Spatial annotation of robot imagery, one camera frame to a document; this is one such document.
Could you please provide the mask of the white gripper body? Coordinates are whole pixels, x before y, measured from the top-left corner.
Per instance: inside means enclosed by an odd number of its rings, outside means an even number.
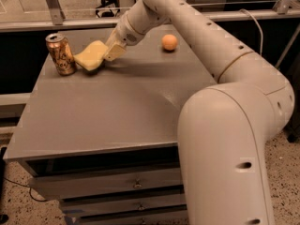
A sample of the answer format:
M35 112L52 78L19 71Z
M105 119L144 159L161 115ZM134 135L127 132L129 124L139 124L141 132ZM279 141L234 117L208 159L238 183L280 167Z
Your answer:
M129 23L128 14L125 13L120 17L119 23L115 26L115 38L127 46L137 45L144 35L138 33Z

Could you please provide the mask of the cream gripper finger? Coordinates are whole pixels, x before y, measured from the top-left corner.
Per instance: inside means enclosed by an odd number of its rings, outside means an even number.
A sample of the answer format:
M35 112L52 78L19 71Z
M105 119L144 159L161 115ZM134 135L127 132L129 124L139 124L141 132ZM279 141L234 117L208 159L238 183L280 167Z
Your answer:
M114 42L115 42L115 32L112 31L111 34L110 34L110 36L108 37L108 39L107 39L105 45L106 45L107 47L110 47Z
M104 59L107 61L113 61L118 57L120 57L121 55L123 55L125 52L126 52L125 46L118 43L114 43L112 46L109 47L109 49L104 54Z

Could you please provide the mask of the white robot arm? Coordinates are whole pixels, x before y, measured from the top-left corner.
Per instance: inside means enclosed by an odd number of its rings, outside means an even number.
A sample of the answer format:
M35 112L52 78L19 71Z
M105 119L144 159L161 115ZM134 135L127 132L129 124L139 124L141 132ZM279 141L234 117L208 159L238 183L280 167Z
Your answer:
M171 21L215 80L191 96L177 126L190 225L275 225L264 147L290 120L289 81L186 0L138 0L108 44L139 43Z

